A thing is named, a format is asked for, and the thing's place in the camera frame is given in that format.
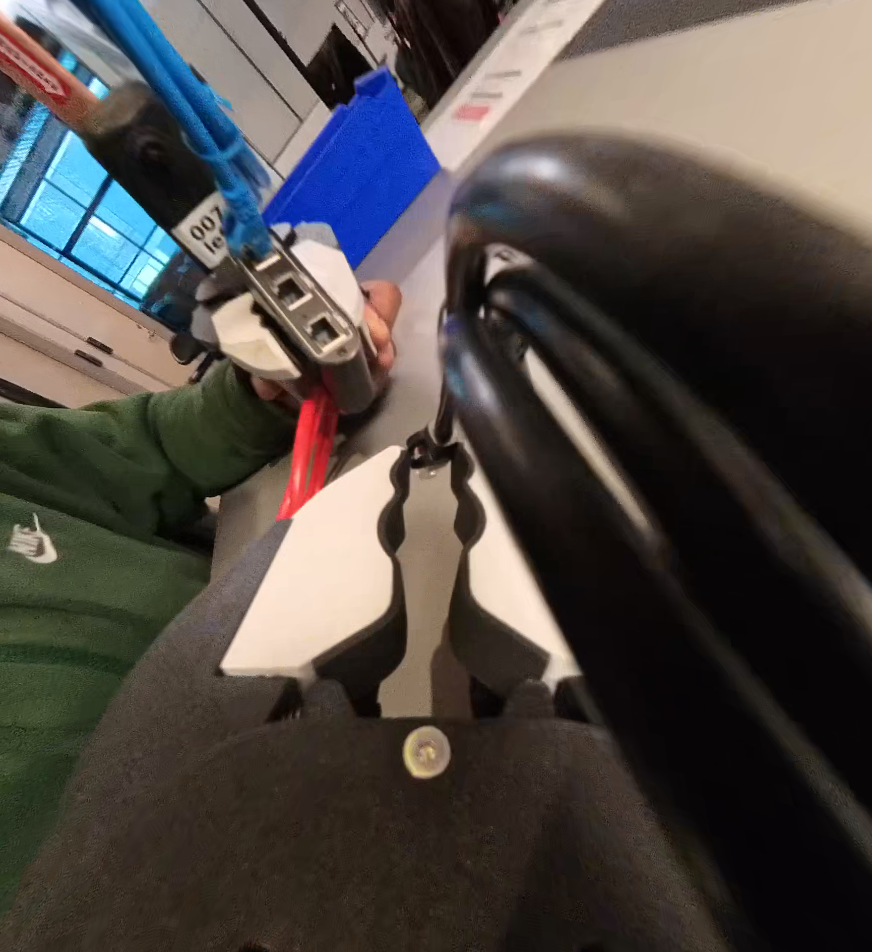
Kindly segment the wooden beam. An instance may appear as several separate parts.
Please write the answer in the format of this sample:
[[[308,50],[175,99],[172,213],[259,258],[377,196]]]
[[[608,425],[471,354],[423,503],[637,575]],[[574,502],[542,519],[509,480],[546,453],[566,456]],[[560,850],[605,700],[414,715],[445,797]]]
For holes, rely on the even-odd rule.
[[[68,128],[92,128],[97,97],[25,30],[0,12],[0,70]]]

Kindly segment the person's left hand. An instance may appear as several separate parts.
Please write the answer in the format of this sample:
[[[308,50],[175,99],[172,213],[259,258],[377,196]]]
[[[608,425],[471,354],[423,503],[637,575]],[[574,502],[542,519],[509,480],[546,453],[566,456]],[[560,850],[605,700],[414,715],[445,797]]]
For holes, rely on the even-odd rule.
[[[397,359],[394,326],[403,303],[403,294],[393,282],[360,281],[364,298],[364,322],[375,348],[370,359],[374,385],[373,400],[366,411],[378,404],[390,386],[390,375]],[[251,391],[261,400],[276,404],[290,413],[298,413],[303,399],[287,387],[256,376],[249,376]]]

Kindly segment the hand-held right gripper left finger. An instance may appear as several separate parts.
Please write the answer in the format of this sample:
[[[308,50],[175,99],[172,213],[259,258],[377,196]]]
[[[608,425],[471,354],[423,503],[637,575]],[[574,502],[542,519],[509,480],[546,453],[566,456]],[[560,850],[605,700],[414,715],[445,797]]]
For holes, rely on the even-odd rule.
[[[291,518],[224,654],[233,677],[382,683],[406,652],[408,451],[389,446]]]

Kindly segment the white board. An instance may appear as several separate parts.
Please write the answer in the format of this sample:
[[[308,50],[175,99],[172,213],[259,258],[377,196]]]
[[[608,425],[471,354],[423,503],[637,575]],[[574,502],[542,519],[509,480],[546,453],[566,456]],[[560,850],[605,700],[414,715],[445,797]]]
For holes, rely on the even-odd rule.
[[[602,1],[522,1],[426,118],[422,131],[440,167],[457,172],[518,104]]]

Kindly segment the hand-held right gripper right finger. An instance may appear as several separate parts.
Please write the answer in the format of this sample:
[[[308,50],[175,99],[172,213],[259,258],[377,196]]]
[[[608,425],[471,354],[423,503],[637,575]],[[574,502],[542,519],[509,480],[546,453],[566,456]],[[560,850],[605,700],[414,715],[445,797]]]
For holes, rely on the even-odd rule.
[[[453,447],[453,530],[462,551],[447,635],[467,675],[492,694],[528,682],[557,694],[582,676],[572,650],[466,444]]]

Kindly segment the person's green jacket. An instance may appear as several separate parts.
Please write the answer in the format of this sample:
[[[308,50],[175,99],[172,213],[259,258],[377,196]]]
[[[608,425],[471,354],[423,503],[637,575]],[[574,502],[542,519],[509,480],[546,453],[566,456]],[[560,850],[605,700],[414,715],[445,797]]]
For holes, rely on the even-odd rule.
[[[86,739],[158,633],[205,586],[184,538],[205,490],[120,509],[0,492],[0,919],[54,825]]]

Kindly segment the black ethernet hub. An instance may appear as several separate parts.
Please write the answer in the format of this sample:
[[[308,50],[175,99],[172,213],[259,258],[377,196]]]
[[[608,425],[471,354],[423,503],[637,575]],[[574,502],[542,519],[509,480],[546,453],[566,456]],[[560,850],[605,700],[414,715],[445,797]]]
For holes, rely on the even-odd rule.
[[[237,260],[237,267],[248,292],[304,323],[305,340],[315,351],[313,382],[276,383],[301,398],[323,387],[342,415],[364,412],[374,395],[370,359],[375,356],[366,327],[362,331],[353,327],[347,315],[274,239],[270,256],[252,261],[245,255]]]

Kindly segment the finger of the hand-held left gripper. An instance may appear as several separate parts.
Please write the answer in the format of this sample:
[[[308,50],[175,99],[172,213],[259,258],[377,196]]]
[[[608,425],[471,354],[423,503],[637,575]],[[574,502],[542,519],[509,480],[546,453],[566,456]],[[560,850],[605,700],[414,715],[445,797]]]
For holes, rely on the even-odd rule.
[[[272,238],[347,315],[353,327],[364,330],[364,293],[350,268],[332,227],[324,222],[287,222],[269,226]]]
[[[191,312],[191,336],[250,375],[269,382],[313,382],[315,351],[304,323],[251,292],[199,288]]]

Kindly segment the blue storage bin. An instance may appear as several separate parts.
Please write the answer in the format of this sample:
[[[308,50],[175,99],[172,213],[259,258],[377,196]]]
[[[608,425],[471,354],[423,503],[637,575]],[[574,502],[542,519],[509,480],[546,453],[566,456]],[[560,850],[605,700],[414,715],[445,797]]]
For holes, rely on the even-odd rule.
[[[356,269],[441,171],[386,67],[359,77],[263,210],[272,228],[328,225]]]

